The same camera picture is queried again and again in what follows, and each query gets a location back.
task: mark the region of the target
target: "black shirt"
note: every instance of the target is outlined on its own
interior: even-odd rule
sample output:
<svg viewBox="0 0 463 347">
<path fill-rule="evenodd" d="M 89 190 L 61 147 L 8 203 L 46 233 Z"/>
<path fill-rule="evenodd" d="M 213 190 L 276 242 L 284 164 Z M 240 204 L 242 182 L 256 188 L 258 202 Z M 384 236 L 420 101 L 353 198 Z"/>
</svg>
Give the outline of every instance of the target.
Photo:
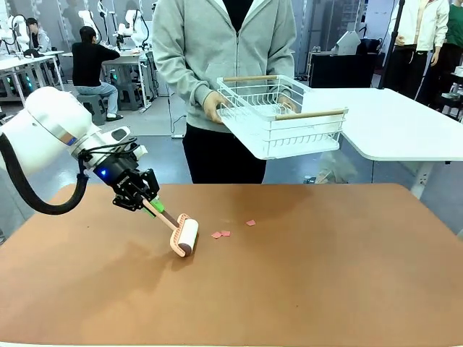
<svg viewBox="0 0 463 347">
<path fill-rule="evenodd" d="M 32 34 L 32 43 L 34 48 L 38 48 L 38 34 Z"/>
<path fill-rule="evenodd" d="M 101 63 L 120 57 L 119 53 L 94 43 L 74 43 L 72 45 L 74 71 L 72 81 L 76 86 L 98 87 Z"/>
<path fill-rule="evenodd" d="M 229 13 L 231 23 L 237 33 L 245 21 L 253 0 L 224 0 L 226 10 Z"/>
</svg>

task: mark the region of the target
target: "beige shirt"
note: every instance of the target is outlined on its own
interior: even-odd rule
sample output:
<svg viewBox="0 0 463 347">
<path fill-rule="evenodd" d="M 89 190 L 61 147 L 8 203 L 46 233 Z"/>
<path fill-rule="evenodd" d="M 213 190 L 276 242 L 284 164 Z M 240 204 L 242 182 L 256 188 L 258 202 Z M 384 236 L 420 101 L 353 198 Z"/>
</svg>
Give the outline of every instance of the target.
<svg viewBox="0 0 463 347">
<path fill-rule="evenodd" d="M 420 0 L 420 8 L 418 9 L 417 33 L 415 35 L 415 45 L 418 43 L 418 36 L 420 36 L 422 14 L 424 13 L 428 2 L 429 0 Z"/>
</svg>

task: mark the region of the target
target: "white jacket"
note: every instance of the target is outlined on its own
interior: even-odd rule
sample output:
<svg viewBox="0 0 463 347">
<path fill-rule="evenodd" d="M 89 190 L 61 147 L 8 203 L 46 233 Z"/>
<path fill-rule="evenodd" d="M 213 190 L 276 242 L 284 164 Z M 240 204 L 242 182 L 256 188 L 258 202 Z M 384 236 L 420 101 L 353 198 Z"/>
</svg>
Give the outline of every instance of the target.
<svg viewBox="0 0 463 347">
<path fill-rule="evenodd" d="M 405 45 L 415 43 L 417 32 L 418 10 L 420 0 L 406 0 L 404 11 L 399 24 L 399 36 L 404 36 Z M 392 12 L 389 24 L 389 35 L 396 24 L 399 4 Z M 447 34 L 449 21 L 449 0 L 429 0 L 422 15 L 420 35 L 418 36 L 417 51 L 432 51 L 434 46 L 442 47 Z"/>
</svg>

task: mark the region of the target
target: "wire basket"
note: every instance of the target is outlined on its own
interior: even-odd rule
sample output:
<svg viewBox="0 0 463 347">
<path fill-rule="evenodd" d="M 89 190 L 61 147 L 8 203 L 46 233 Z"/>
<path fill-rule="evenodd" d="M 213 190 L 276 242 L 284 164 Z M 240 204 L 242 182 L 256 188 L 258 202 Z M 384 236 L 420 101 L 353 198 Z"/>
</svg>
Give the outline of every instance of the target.
<svg viewBox="0 0 463 347">
<path fill-rule="evenodd" d="M 259 159 L 339 149 L 347 108 L 310 107 L 310 88 L 286 76 L 221 77 L 222 122 Z"/>
</svg>

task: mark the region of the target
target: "pink paper piece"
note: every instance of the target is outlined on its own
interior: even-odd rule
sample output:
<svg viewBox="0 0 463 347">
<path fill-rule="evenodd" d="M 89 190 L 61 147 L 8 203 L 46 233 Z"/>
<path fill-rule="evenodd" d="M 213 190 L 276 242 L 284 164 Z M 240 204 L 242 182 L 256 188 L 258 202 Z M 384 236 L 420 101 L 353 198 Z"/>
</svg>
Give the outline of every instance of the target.
<svg viewBox="0 0 463 347">
<path fill-rule="evenodd" d="M 213 238 L 215 238 L 215 239 L 220 239 L 222 237 L 222 234 L 217 231 L 216 233 L 212 234 L 211 236 Z"/>
</svg>

